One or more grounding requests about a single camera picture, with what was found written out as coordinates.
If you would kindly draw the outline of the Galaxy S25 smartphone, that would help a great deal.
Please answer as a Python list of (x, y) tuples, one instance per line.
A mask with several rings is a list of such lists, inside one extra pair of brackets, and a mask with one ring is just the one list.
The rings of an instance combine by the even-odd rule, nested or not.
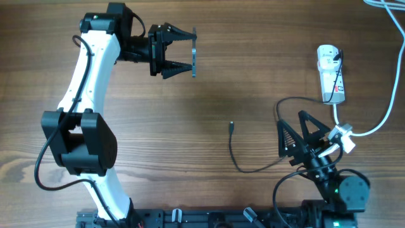
[(192, 39), (192, 78), (196, 78), (196, 58), (197, 58), (197, 51), (196, 51), (196, 40), (197, 40), (197, 30), (196, 27), (192, 28), (192, 33), (194, 34), (194, 38)]

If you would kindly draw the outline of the white power strip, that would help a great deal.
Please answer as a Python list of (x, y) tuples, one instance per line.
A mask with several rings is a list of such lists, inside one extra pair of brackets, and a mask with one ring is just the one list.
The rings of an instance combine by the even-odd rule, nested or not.
[(321, 54), (341, 54), (342, 63), (337, 71), (319, 72), (322, 102), (326, 105), (337, 105), (345, 101), (344, 80), (342, 76), (343, 51), (330, 44), (317, 49), (317, 58)]

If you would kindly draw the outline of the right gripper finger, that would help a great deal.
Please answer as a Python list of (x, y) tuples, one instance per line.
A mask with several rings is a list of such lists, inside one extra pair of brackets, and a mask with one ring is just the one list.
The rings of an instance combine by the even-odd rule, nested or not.
[(304, 140), (321, 140), (326, 136), (326, 133), (331, 131), (330, 127), (321, 123), (304, 110), (298, 113), (298, 117)]
[(303, 154), (306, 143), (303, 138), (284, 120), (277, 122), (278, 155), (291, 157)]

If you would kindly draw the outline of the white USB charger plug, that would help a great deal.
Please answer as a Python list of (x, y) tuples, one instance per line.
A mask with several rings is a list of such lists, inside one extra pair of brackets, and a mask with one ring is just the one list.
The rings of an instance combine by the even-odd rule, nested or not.
[(319, 72), (332, 72), (337, 71), (342, 63), (341, 54), (321, 54), (318, 57), (318, 70)]

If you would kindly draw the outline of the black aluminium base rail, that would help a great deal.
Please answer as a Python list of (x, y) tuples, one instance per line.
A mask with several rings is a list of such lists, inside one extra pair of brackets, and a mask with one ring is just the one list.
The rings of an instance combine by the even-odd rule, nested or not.
[(97, 212), (78, 212), (77, 227), (331, 227), (356, 228), (358, 222), (352, 213), (323, 212), (318, 208), (290, 207), (279, 209), (280, 220), (274, 210), (134, 210), (126, 219), (107, 220)]

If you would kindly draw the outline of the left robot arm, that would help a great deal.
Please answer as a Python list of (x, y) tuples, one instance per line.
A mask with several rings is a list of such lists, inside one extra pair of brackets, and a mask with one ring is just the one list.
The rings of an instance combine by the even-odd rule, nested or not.
[(103, 118), (104, 100), (112, 73), (119, 61), (147, 63), (150, 74), (164, 79), (196, 72), (194, 63), (169, 61), (165, 53), (175, 41), (196, 41), (170, 23), (153, 25), (132, 35), (137, 15), (123, 3), (109, 3), (104, 13), (87, 13), (80, 34), (73, 36), (80, 54), (72, 80), (54, 111), (45, 111), (41, 126), (46, 136), (43, 150), (83, 183), (97, 211), (84, 215), (79, 227), (142, 227), (143, 221), (124, 192), (114, 165), (118, 143)]

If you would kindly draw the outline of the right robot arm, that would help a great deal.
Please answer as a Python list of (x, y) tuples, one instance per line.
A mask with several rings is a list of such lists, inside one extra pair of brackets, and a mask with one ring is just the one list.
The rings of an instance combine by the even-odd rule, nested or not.
[(370, 181), (350, 168), (337, 169), (345, 153), (355, 144), (348, 123), (329, 128), (306, 111), (298, 113), (302, 132), (298, 134), (285, 120), (277, 122), (278, 154), (288, 157), (297, 170), (277, 182), (277, 187), (297, 175), (311, 181), (322, 199), (304, 200), (294, 209), (279, 209), (277, 192), (273, 210), (283, 227), (357, 227), (357, 213), (363, 213), (370, 195)]

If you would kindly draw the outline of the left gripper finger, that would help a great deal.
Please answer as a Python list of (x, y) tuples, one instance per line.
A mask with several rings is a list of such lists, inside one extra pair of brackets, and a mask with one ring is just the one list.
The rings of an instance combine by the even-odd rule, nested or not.
[(170, 23), (163, 24), (163, 41), (165, 42), (186, 41), (196, 39), (197, 39), (196, 34), (181, 30)]
[(191, 64), (176, 61), (164, 61), (161, 69), (161, 74), (163, 76), (163, 79), (169, 79), (172, 76), (191, 70)]

